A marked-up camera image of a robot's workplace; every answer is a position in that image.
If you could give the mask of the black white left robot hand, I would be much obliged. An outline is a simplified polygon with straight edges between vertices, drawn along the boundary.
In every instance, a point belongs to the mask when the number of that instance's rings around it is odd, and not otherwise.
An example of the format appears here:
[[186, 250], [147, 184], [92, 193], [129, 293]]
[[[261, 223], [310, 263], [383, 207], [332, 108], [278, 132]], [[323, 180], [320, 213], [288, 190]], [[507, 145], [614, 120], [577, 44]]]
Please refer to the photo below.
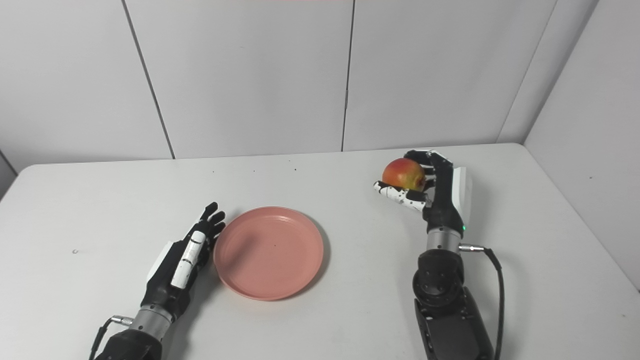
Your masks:
[[217, 239], [226, 227], [225, 218], [218, 203], [211, 202], [183, 239], [164, 246], [147, 276], [141, 307], [163, 309], [172, 322], [185, 314], [199, 271], [210, 260]]

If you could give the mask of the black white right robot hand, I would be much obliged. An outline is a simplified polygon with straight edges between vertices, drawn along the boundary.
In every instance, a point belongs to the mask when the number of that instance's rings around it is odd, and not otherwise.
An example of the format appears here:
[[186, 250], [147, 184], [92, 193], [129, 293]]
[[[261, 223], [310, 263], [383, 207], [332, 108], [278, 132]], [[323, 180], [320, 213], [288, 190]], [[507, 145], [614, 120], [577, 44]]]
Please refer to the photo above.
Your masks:
[[473, 183], [466, 167], [455, 167], [433, 149], [412, 149], [390, 162], [374, 189], [384, 198], [422, 214], [427, 229], [449, 228], [464, 235]]

